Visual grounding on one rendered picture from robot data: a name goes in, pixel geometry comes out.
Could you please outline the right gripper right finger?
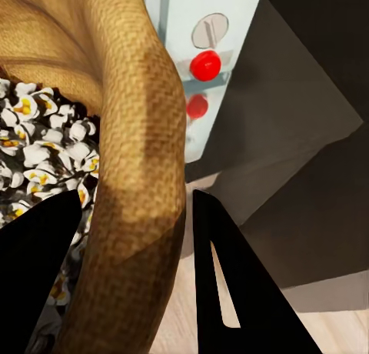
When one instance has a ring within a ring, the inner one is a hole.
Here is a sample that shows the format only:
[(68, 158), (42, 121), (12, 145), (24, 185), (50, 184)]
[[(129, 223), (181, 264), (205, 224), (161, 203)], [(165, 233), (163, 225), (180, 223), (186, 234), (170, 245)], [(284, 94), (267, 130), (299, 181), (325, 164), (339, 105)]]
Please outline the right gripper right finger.
[[(193, 191), (198, 354), (322, 354), (227, 210)], [(211, 241), (241, 328), (223, 323)]]

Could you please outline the microwave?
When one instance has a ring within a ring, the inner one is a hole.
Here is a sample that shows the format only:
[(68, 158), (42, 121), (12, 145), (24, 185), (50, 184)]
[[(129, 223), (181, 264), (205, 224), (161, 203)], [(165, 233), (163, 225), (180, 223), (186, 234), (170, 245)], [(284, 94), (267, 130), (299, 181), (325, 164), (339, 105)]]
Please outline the microwave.
[(233, 70), (259, 0), (144, 0), (182, 81)]

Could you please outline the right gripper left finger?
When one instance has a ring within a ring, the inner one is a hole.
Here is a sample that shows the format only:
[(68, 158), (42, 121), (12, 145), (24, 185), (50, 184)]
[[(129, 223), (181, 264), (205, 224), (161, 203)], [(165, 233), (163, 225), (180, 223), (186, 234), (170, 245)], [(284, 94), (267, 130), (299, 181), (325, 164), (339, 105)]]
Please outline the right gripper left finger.
[(0, 229), (0, 354), (25, 354), (81, 219), (73, 189)]

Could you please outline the popcorn bag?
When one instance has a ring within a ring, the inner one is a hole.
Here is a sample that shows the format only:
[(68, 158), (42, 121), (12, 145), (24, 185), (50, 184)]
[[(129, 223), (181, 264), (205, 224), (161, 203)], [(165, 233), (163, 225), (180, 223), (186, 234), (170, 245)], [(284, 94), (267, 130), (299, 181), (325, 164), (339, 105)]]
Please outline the popcorn bag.
[(99, 144), (84, 258), (39, 354), (148, 354), (184, 243), (187, 112), (145, 1), (0, 0), (0, 78), (13, 99), (53, 89)]

